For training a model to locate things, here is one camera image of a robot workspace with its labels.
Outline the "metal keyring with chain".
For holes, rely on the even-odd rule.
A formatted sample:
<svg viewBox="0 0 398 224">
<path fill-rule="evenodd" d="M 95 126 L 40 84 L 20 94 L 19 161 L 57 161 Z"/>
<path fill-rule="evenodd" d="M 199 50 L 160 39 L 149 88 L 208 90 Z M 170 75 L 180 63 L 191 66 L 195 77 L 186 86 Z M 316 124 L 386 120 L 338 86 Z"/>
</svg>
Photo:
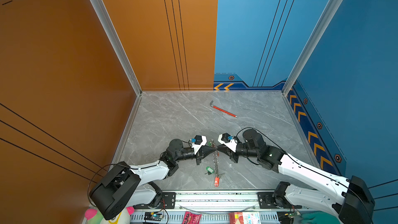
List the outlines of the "metal keyring with chain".
<svg viewBox="0 0 398 224">
<path fill-rule="evenodd" d="M 212 148 L 216 148 L 216 144 L 215 144 L 215 141 L 213 139 L 210 139 L 209 142 L 210 142 L 210 145 L 211 145 Z M 219 161 L 218 161 L 219 152 L 218 151 L 214 151 L 212 155 L 213 155 L 213 162 L 214 162 L 214 174 L 215 174 L 216 177 L 220 178 L 220 176 L 222 174 L 219 173 Z"/>
</svg>

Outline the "green key tag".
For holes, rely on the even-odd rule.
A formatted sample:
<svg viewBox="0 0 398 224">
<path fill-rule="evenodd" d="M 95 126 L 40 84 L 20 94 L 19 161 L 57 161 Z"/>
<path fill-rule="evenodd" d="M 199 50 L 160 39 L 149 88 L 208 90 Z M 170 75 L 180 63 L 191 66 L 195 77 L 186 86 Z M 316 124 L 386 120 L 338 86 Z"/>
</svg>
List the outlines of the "green key tag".
<svg viewBox="0 0 398 224">
<path fill-rule="evenodd" d="M 206 171 L 208 175 L 214 174 L 214 170 L 211 167 L 206 167 Z"/>
</svg>

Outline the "red key tag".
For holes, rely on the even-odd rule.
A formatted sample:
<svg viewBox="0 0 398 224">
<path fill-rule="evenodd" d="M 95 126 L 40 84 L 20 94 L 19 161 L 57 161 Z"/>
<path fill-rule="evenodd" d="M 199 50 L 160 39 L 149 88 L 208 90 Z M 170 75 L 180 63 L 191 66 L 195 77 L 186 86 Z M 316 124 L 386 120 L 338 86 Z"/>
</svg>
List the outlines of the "red key tag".
<svg viewBox="0 0 398 224">
<path fill-rule="evenodd" d="M 219 177 L 215 177 L 215 180 L 214 180 L 214 186 L 215 186 L 215 187 L 218 187 L 218 186 L 219 186 L 219 180 L 220 180 Z"/>
</svg>

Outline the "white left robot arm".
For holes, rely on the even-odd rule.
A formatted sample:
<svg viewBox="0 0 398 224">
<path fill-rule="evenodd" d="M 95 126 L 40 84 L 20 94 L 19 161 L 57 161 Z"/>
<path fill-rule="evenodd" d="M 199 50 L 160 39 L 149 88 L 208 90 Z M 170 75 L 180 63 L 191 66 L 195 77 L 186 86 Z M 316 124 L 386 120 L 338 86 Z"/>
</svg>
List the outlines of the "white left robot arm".
<svg viewBox="0 0 398 224">
<path fill-rule="evenodd" d="M 191 139 L 187 147 L 180 139 L 171 140 L 166 151 L 153 163 L 140 166 L 130 166 L 126 162 L 111 164 L 111 170 L 94 187 L 88 186 L 88 200 L 105 220 L 115 218 L 126 207 L 140 204 L 156 207 L 162 197 L 156 180 L 171 177 L 181 160 L 194 159 L 200 164 L 216 151 L 216 147 L 208 146 L 205 136 Z"/>
</svg>

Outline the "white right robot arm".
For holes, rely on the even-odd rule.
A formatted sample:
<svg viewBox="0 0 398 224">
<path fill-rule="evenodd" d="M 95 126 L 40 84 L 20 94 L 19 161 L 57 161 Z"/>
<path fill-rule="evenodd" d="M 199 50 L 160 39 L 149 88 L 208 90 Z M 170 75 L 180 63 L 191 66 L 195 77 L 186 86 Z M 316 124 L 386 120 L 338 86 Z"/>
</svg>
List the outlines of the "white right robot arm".
<svg viewBox="0 0 398 224">
<path fill-rule="evenodd" d="M 305 183 L 300 188 L 280 182 L 273 198 L 279 208 L 303 206 L 335 216 L 341 224 L 371 224 L 375 200 L 365 181 L 359 177 L 335 175 L 311 166 L 287 153 L 276 143 L 266 144 L 266 136 L 256 129 L 243 133 L 244 142 L 228 133 L 219 135 L 218 151 L 237 162 L 239 157 L 255 157 L 262 168 Z"/>
</svg>

